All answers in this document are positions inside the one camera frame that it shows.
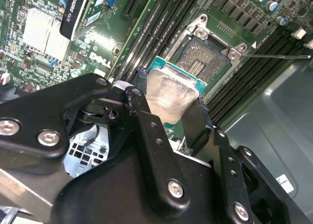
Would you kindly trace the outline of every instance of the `green circuit board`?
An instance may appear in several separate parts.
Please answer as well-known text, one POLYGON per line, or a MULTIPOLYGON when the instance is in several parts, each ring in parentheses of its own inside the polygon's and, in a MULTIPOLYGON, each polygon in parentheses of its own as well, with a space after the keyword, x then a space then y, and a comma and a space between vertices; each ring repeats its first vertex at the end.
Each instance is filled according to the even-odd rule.
MULTIPOLYGON (((108 0, 100 4, 93 0, 87 17, 93 18, 98 11, 101 17, 85 35, 69 41, 62 60, 51 64, 53 60, 44 52, 29 54, 25 26, 33 8, 61 21, 65 8, 60 0, 0 0, 0 49, 6 54, 0 59, 0 74, 8 72, 13 85, 31 82, 36 89, 89 72, 130 81, 137 68, 147 67, 156 55, 165 57, 181 32, 201 14, 208 16, 208 29, 231 46, 245 43, 247 53, 254 53, 279 26, 278 17, 290 22, 297 19, 308 28, 313 25, 312 0, 268 0, 279 3, 274 12, 256 0, 139 0, 134 14, 125 16, 129 1, 116 0, 108 6, 108 0), (249 22, 243 23, 243 16, 249 22)), ((188 41, 170 61, 178 62, 184 46, 188 41)), ((214 73, 207 91, 229 68, 225 65, 214 73)))
POLYGON ((86 36, 69 42, 64 60, 52 67, 45 54, 39 53, 33 53, 31 61, 25 64, 27 46, 23 42, 23 34, 27 13, 31 8, 38 8, 62 20, 64 7, 60 0, 0 0, 0 49, 5 52, 5 56, 0 59, 0 74, 11 74, 12 85, 33 83, 36 89, 95 70, 108 78, 110 69, 147 0, 142 0, 131 18, 123 16, 129 0, 116 0, 115 6, 111 8, 106 6, 106 0, 103 1, 101 6, 104 16, 95 21, 86 33, 88 42, 85 42, 86 36))
MULTIPOLYGON (((157 53, 150 52, 148 55, 143 55, 143 53, 147 53, 146 50, 149 46, 144 47, 144 39, 141 39, 140 42, 143 43, 142 46, 144 48, 138 51, 137 59, 134 60, 134 44, 138 42, 138 34, 140 31, 148 30, 146 21, 149 19, 149 14, 151 14, 151 11, 158 8, 157 0, 152 0, 147 6, 150 9, 143 12, 141 19, 139 19, 133 29, 132 34, 125 44, 125 48, 115 63, 116 68, 112 69, 112 73, 115 71, 119 78, 130 80, 134 70, 142 67, 141 65, 143 64, 144 67, 148 67, 155 54, 165 58, 168 50, 173 47, 174 43, 178 40, 179 35, 183 33, 194 19, 202 14, 208 16, 206 27, 210 31, 227 42, 230 46, 237 46, 242 43, 246 44, 247 49, 245 53, 249 54, 253 54, 268 37, 270 37, 277 27, 281 26, 279 24, 279 18, 283 18, 288 22, 298 23, 299 27, 304 26, 307 28, 308 33, 312 33, 312 1, 313 0, 267 0, 266 2, 259 2, 256 0, 196 0, 185 13, 182 22, 176 29, 176 33, 172 37, 168 37, 168 40, 164 42, 163 49, 159 50, 157 53), (267 3, 270 2, 278 3, 278 9, 269 11, 267 3), (130 51, 132 51, 132 61, 129 58, 130 51)), ((165 10, 170 11, 172 5, 175 5, 173 1, 169 3, 169 6, 166 7, 165 10)), ((154 28, 150 27, 150 29, 153 31, 157 26, 158 24, 156 24, 154 28)), ((163 35, 164 33, 160 32, 158 34, 158 40, 160 40, 163 35)), ((182 56, 188 42, 188 39, 185 39, 184 42, 181 43, 175 55, 170 59, 172 63, 179 66, 178 59, 182 56)), ((234 71, 238 70, 244 61, 245 58, 242 58, 234 71)), ((210 82, 208 82, 206 92, 221 79, 230 67, 231 65, 225 65, 218 72, 213 73, 214 76, 212 76, 210 82)))

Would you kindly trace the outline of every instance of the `mounting hole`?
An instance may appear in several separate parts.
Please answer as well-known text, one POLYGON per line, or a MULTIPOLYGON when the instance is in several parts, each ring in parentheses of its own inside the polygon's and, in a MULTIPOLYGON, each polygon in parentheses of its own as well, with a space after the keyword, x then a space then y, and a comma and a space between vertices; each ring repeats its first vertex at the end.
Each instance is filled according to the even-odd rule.
POLYGON ((116 111, 110 111, 109 112, 109 118, 111 120, 114 120, 117 117, 117 112, 116 111))
POLYGON ((161 146, 163 144, 163 141, 162 141, 162 139, 157 138, 156 143, 157 143, 157 145, 161 146))
POLYGON ((138 89, 133 89, 133 93, 138 95, 138 96, 141 96, 141 92, 138 89))
POLYGON ((234 177, 236 177, 236 176, 237 176, 237 173, 236 173, 234 170, 230 171, 230 173, 231 173, 231 174, 232 174, 232 176, 234 176, 234 177))
POLYGON ((266 27, 270 27, 272 25, 272 22, 271 21, 267 21, 266 22, 266 27))
POLYGON ((228 160, 229 160, 231 163, 235 163, 235 160, 234 160, 232 157, 228 157, 228 160))
POLYGON ((157 127, 157 124, 155 122, 151 122, 150 126, 151 128, 155 129, 157 127))

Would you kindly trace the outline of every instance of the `chip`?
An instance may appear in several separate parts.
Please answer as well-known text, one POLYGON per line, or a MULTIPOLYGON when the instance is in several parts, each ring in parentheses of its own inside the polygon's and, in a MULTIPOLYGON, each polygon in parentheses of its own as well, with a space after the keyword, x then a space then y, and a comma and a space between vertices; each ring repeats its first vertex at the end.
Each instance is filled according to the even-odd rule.
POLYGON ((228 1, 228 2, 222 7, 222 11, 224 11, 225 13, 228 13, 233 7, 234 7, 234 3, 231 2, 231 1, 228 1))
POLYGON ((225 1, 226 0, 215 0, 213 4, 216 5, 218 8, 220 8, 225 1))
POLYGON ((209 43, 195 37, 186 46, 175 65, 208 83, 228 63, 226 56, 209 43))
POLYGON ((302 8, 298 11, 298 15, 303 16, 306 12, 307 12, 307 10, 302 7, 302 8))
POLYGON ((242 14, 241 17, 238 19, 238 23, 240 23, 241 25, 245 25, 248 20, 250 19, 249 15, 247 14, 242 14))
POLYGON ((240 14, 242 13, 241 9, 239 9, 238 7, 236 7, 233 12, 231 12, 230 16, 233 18, 233 19, 238 19, 238 17, 240 16, 240 14))

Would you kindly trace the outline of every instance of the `white connector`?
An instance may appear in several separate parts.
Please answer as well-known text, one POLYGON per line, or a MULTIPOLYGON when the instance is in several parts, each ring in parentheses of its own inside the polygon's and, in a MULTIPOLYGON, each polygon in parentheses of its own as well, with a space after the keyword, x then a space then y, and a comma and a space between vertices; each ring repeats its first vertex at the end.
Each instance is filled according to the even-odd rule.
POLYGON ((294 38, 296 38, 298 40, 301 40, 304 37, 305 34, 307 34, 307 32, 303 28, 300 28, 297 31, 295 31, 294 33, 292 33, 291 35, 294 38))
POLYGON ((4 74, 2 74, 0 79, 2 80, 1 84, 4 86, 10 82, 11 75, 9 73, 5 72, 4 74))
POLYGON ((308 49, 313 49, 313 40, 309 41, 308 43, 303 45, 304 47, 308 49))

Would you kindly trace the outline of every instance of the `motherboard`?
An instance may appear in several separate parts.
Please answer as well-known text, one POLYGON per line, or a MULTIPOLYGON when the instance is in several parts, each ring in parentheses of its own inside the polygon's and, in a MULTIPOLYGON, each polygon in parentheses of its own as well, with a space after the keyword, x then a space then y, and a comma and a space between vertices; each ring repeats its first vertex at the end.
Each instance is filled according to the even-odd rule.
POLYGON ((278 28, 301 41, 295 54, 313 49, 313 0, 0 0, 0 81, 131 81, 159 56, 206 82, 209 100, 278 28))

